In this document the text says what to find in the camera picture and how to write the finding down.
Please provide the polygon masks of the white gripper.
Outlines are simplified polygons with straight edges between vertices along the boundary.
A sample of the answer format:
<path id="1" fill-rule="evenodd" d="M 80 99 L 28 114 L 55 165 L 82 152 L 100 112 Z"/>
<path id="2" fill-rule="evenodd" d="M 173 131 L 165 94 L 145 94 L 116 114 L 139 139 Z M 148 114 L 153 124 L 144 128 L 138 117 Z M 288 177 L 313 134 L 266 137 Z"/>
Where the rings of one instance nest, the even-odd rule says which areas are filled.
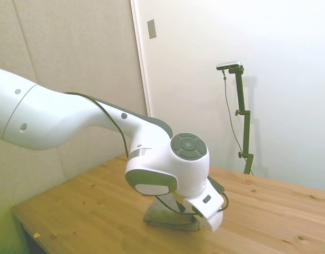
<path id="1" fill-rule="evenodd" d="M 174 192 L 174 197 L 187 212 L 195 213 L 195 218 L 202 226 L 215 232 L 223 221 L 223 193 L 224 187 L 217 182 L 203 182 Z"/>

